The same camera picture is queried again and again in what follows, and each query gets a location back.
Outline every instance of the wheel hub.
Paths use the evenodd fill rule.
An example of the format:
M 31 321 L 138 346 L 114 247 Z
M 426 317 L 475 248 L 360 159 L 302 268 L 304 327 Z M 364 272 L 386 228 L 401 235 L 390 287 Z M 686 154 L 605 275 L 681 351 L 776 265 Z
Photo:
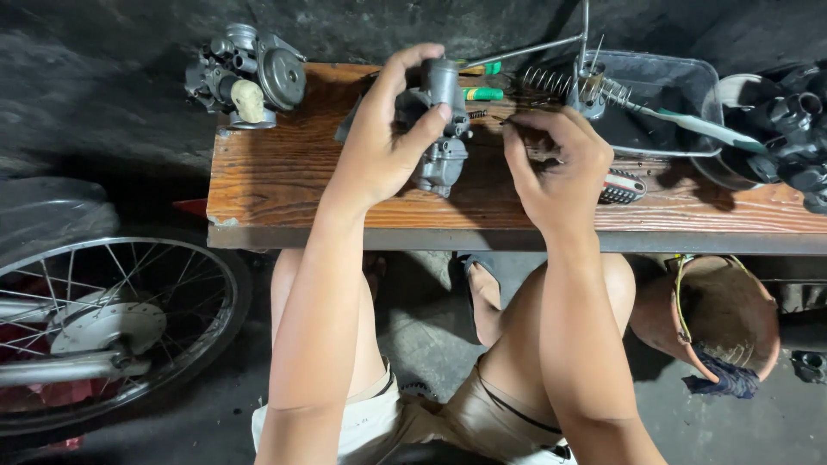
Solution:
M 56 333 L 53 355 L 110 348 L 116 341 L 126 341 L 140 355 L 164 334 L 166 314 L 131 290 L 100 290 L 61 308 L 49 330 Z

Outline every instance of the carburetor body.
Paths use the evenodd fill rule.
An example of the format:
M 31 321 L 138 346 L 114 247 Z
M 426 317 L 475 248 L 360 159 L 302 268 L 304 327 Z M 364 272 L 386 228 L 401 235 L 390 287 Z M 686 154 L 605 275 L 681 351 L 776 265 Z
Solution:
M 230 117 L 240 129 L 275 126 L 275 113 L 304 98 L 306 78 L 298 50 L 270 33 L 234 23 L 205 44 L 186 70 L 184 88 L 209 113 Z
M 394 121 L 403 130 L 409 130 L 431 107 L 446 103 L 451 107 L 451 119 L 442 135 L 422 154 L 411 180 L 422 190 L 448 197 L 451 186 L 462 172 L 468 158 L 462 138 L 471 138 L 471 124 L 465 106 L 465 97 L 457 82 L 459 66 L 455 61 L 435 58 L 422 63 L 421 84 L 406 89 L 396 98 Z

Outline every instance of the clear plastic container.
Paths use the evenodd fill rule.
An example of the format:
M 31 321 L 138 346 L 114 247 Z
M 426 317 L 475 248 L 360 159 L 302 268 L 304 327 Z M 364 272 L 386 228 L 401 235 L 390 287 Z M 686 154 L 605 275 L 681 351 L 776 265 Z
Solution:
M 595 51 L 588 50 L 586 61 L 594 56 Z M 601 50 L 597 60 L 605 65 L 606 77 L 632 89 L 630 102 L 724 124 L 716 88 L 718 73 L 709 63 L 619 50 Z M 603 116 L 592 126 L 618 155 L 716 156 L 721 150 L 721 143 L 715 139 L 615 103 L 608 103 Z

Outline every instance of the blue cloth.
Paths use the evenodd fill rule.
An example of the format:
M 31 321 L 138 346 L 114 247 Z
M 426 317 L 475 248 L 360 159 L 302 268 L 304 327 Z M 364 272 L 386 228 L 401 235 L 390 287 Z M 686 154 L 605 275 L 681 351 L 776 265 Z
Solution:
M 692 346 L 695 355 L 719 379 L 714 383 L 698 376 L 683 379 L 692 394 L 734 395 L 739 399 L 752 399 L 758 390 L 758 375 L 749 368 L 736 367 L 704 353 L 699 346 Z

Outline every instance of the concrete floor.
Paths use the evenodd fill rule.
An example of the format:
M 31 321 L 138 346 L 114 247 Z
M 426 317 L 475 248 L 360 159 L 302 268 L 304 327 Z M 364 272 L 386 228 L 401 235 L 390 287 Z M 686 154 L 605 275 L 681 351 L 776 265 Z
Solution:
M 488 255 L 503 304 L 545 260 L 542 253 Z M 482 353 L 481 346 L 452 333 L 461 324 L 461 307 L 448 298 L 450 254 L 391 252 L 387 257 L 388 274 L 376 306 L 380 347 L 401 384 L 423 381 L 445 401 Z M 168 409 L 88 434 L 76 452 L 49 455 L 60 456 L 61 463 L 252 463 L 250 414 L 266 401 L 270 356 L 272 264 L 258 261 L 256 299 L 239 337 L 177 399 L 167 400 Z M 827 386 L 796 378 L 789 352 L 782 351 L 754 399 L 738 400 L 690 395 L 681 378 L 694 369 L 643 345 L 631 332 L 624 342 L 640 414 L 668 462 L 827 462 Z

